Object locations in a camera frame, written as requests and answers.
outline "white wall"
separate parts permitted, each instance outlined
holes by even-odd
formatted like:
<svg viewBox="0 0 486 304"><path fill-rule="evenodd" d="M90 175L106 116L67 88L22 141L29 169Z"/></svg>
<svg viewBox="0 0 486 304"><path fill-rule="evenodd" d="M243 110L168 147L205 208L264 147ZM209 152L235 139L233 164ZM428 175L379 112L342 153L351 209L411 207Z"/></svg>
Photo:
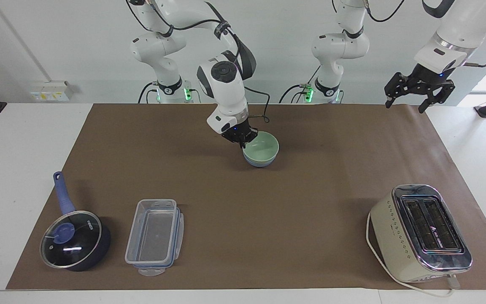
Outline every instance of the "white wall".
<svg viewBox="0 0 486 304"><path fill-rule="evenodd" d="M329 0L211 0L258 61L252 88L280 97L289 86L305 82L318 66L310 44L316 35L340 32ZM373 14L390 14L397 1L371 0ZM0 10L31 53L54 80L69 81L77 94L73 102L136 102L143 85L155 79L151 68L137 62L129 44L144 31L133 19L124 0L0 0ZM358 60L345 60L342 89L345 102L383 103L383 87L397 71L409 74L414 54L439 25L418 0L407 1L386 23L365 21L370 51ZM19 40L12 38L0 19L0 94L43 80L42 73ZM197 86L197 65L216 56L223 47L203 29L186 32L187 48L171 57L183 77ZM472 61L486 62L486 41ZM459 68L452 79L457 89L448 104L456 105L484 77L486 69ZM23 89L12 102L29 102ZM260 96L249 94L249 102ZM399 102L419 104L424 98L407 96Z"/></svg>

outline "wall socket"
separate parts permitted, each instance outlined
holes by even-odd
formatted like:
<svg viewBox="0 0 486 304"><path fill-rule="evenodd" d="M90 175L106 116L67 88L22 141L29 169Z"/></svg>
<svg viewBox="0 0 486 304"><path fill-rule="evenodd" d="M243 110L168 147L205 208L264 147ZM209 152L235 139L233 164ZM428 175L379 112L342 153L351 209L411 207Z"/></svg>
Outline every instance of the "wall socket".
<svg viewBox="0 0 486 304"><path fill-rule="evenodd" d="M49 81L34 83L30 94L35 101L70 101L73 91L67 81Z"/></svg>

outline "blue object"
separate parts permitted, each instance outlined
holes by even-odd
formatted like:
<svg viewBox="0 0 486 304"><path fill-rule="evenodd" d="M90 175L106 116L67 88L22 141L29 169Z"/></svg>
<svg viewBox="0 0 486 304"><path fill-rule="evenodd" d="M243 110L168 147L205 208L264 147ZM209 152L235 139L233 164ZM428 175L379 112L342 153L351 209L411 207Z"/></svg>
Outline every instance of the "blue object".
<svg viewBox="0 0 486 304"><path fill-rule="evenodd" d="M63 223L54 229L54 243L61 245L70 241L75 232L74 225L71 223Z"/></svg>
<svg viewBox="0 0 486 304"><path fill-rule="evenodd" d="M54 184L56 185L57 200L59 200L59 207L63 215L76 211L76 208L69 198L69 193L67 192L67 186L65 184L65 179L63 173L58 171L54 173Z"/></svg>

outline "white cable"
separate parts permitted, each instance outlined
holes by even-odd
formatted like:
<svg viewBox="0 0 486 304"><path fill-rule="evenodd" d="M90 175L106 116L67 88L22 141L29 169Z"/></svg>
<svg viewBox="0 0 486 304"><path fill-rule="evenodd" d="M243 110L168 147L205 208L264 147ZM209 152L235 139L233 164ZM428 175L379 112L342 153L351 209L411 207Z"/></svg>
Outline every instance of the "white cable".
<svg viewBox="0 0 486 304"><path fill-rule="evenodd" d="M403 285L407 288L410 288L410 289L413 289L417 292L420 292L420 293L424 293L424 294L428 294L429 296L437 296L438 298L447 298L449 296L451 296L453 294L453 292L455 292L454 289L450 289L449 292L447 292L447 294L434 294L434 293L431 293L431 292L428 292L426 290L423 290L423 289L420 289L420 288L417 288L417 287L413 287L412 285L410 284L407 284L407 283L404 283L404 282L401 282L399 280L397 280L390 272L389 272L389 269L387 269L386 265L384 265L384 263L382 262L382 260L380 259L380 257L378 256L378 254L376 253L376 250L374 250L374 247L370 244L370 241L369 241L369 223L370 223L370 212L369 212L369 215L367 216L367 244L369 245L369 248L370 250L372 250L372 252L374 253L374 256L376 257L376 259L378 260L378 262L380 262L380 265L382 265L383 269L387 272L387 274L394 280L396 281L397 283L399 283L400 285Z"/></svg>

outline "toaster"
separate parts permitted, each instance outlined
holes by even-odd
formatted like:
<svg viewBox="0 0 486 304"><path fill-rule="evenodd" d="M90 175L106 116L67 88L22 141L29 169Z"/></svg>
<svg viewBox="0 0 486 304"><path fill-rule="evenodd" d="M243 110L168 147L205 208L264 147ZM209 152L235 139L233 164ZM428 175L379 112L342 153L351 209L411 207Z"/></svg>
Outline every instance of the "toaster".
<svg viewBox="0 0 486 304"><path fill-rule="evenodd" d="M429 185L399 185L370 211L384 263L405 283L468 271L470 251L440 193Z"/></svg>

